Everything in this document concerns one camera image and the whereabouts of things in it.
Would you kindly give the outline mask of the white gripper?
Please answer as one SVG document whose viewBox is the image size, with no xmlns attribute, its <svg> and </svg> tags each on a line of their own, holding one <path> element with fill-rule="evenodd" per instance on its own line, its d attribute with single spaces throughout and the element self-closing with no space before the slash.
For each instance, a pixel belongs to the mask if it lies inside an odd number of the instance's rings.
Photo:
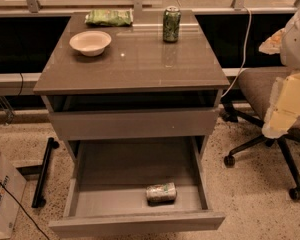
<svg viewBox="0 0 300 240">
<path fill-rule="evenodd" d="M 300 7 L 285 28 L 276 31 L 260 46 L 259 51 L 273 55 L 280 53 L 281 63 L 300 69 Z M 300 71 L 286 78 L 277 77 L 271 90 L 262 133 L 277 139 L 288 132 L 300 117 Z"/>
</svg>

